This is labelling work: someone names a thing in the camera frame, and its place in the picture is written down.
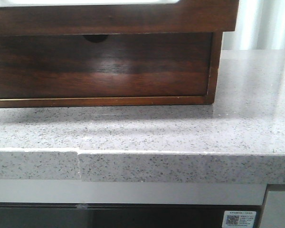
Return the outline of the white QR code sticker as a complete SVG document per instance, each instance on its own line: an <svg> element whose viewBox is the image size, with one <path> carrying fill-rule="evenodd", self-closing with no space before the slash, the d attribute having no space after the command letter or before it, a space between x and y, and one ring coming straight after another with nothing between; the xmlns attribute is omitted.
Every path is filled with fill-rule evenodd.
<svg viewBox="0 0 285 228"><path fill-rule="evenodd" d="M256 211L224 211L223 228L253 228Z"/></svg>

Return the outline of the grey window curtain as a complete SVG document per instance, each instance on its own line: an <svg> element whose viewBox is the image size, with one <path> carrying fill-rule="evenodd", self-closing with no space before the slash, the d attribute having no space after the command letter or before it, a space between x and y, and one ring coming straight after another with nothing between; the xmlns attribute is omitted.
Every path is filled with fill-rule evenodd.
<svg viewBox="0 0 285 228"><path fill-rule="evenodd" d="M223 50L285 49L285 0L241 0L236 29Z"/></svg>

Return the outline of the grey cabinet door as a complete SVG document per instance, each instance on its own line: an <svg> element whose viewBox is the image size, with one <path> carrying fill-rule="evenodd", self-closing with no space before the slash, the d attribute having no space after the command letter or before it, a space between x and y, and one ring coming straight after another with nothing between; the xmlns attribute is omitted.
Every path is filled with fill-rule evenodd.
<svg viewBox="0 0 285 228"><path fill-rule="evenodd" d="M267 188L261 228L285 228L285 185Z"/></svg>

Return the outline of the white tray on cabinet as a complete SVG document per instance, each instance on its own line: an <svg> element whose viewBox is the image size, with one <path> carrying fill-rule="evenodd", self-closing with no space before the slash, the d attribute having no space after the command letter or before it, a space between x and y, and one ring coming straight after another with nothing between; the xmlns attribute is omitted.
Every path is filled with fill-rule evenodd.
<svg viewBox="0 0 285 228"><path fill-rule="evenodd" d="M178 0L0 0L0 7L176 4Z"/></svg>

